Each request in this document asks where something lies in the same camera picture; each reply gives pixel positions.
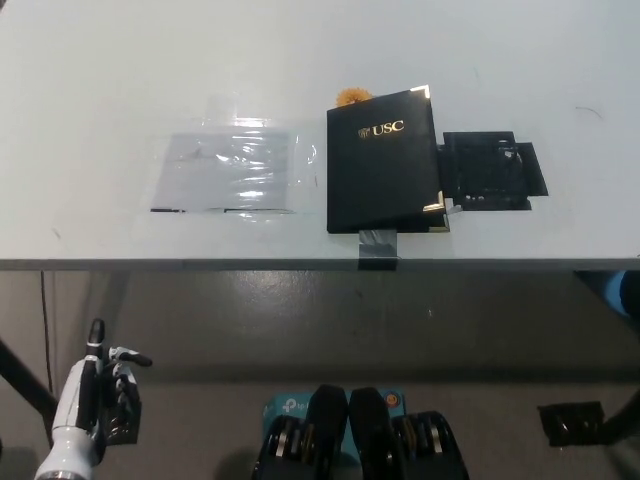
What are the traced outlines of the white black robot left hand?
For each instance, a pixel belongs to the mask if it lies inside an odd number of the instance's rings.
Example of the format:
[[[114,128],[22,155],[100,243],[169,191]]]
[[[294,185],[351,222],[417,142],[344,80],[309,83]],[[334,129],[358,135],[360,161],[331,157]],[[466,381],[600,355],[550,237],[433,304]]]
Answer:
[[[106,324],[93,320],[84,356],[73,365],[58,402],[54,425],[76,427],[110,445],[138,441],[142,402],[132,365],[153,361],[138,351],[106,345]]]

